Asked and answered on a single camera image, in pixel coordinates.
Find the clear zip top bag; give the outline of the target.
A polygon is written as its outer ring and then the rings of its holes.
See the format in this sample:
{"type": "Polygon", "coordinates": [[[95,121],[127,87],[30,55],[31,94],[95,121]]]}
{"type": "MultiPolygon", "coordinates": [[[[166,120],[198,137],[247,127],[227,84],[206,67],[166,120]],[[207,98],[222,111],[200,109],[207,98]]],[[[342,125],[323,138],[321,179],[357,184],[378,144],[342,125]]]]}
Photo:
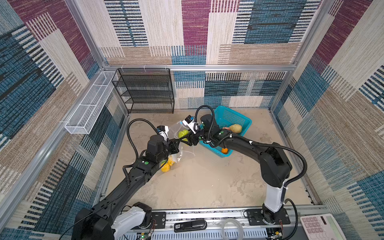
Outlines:
{"type": "MultiPolygon", "coordinates": [[[[182,121],[178,121],[175,124],[168,126],[168,127],[169,127],[169,132],[168,132],[169,139],[179,139],[178,138],[178,132],[179,131],[190,130],[188,127],[183,125],[182,121]]],[[[175,164],[178,164],[180,162],[185,162],[187,160],[192,160],[196,156],[195,152],[194,152],[195,147],[189,146],[188,141],[185,142],[185,141],[180,140],[179,150],[180,150],[179,153],[169,155],[169,156],[173,157],[173,160],[176,162],[175,164]]],[[[164,163],[168,162],[168,158],[167,158],[167,160],[162,161],[161,166],[164,163]]]]}

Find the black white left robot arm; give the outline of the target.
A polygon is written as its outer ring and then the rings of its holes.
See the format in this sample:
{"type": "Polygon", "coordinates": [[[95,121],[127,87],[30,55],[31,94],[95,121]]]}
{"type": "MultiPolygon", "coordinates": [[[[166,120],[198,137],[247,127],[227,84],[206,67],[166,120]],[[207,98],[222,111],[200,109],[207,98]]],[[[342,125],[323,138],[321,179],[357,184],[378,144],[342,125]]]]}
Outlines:
{"type": "Polygon", "coordinates": [[[150,137],[148,147],[135,162],[123,168],[125,178],[103,200],[90,209],[81,209],[75,218],[73,240],[117,240],[136,227],[147,228],[152,223],[152,208],[138,202],[122,213],[126,203],[143,187],[170,155],[179,153],[179,139],[150,137]]]}

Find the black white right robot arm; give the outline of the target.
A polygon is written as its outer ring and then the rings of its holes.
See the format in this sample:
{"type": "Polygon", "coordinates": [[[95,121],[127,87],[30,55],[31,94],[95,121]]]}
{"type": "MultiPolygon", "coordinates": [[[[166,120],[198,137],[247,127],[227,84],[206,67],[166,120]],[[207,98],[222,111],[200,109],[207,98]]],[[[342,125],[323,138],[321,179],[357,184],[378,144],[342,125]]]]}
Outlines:
{"type": "Polygon", "coordinates": [[[266,224],[275,224],[283,212],[286,182],[292,170],[283,147],[277,143],[268,145],[251,141],[231,130],[221,129],[209,114],[202,116],[201,121],[199,125],[192,116],[183,120],[191,131],[187,137],[189,141],[205,141],[207,145],[212,144],[212,148],[233,150],[260,164],[262,178],[267,184],[261,215],[266,224]]]}

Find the yellow toy lemon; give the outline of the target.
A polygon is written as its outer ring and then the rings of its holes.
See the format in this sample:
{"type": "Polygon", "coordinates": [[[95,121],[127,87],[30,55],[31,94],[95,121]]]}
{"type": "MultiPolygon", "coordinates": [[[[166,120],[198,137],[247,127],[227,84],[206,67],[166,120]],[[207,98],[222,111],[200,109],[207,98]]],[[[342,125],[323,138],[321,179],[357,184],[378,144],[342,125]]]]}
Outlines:
{"type": "Polygon", "coordinates": [[[169,158],[168,158],[168,164],[170,165],[170,166],[172,166],[173,164],[175,164],[176,162],[173,160],[173,157],[172,156],[169,156],[169,158]]]}

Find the yellow toy pear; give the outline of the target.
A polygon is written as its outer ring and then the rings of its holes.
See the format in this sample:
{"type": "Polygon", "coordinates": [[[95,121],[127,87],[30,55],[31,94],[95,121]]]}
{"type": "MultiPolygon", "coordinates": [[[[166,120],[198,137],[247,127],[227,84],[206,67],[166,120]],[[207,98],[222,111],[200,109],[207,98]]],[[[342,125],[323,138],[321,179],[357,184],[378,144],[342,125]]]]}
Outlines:
{"type": "Polygon", "coordinates": [[[171,169],[171,165],[169,163],[164,163],[161,167],[161,171],[163,173],[166,173],[168,172],[169,170],[171,169]]]}

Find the light green toy pear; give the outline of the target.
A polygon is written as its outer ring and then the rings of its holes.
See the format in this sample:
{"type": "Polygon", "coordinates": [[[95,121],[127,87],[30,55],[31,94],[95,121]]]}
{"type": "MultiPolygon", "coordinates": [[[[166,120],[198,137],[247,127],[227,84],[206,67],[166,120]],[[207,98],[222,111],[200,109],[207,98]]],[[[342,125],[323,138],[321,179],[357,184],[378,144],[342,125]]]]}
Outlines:
{"type": "Polygon", "coordinates": [[[179,131],[179,132],[178,132],[178,138],[179,138],[180,140],[182,140],[182,141],[187,142],[188,139],[185,138],[185,136],[188,135],[189,132],[190,132],[189,130],[182,130],[182,131],[179,131]]]}

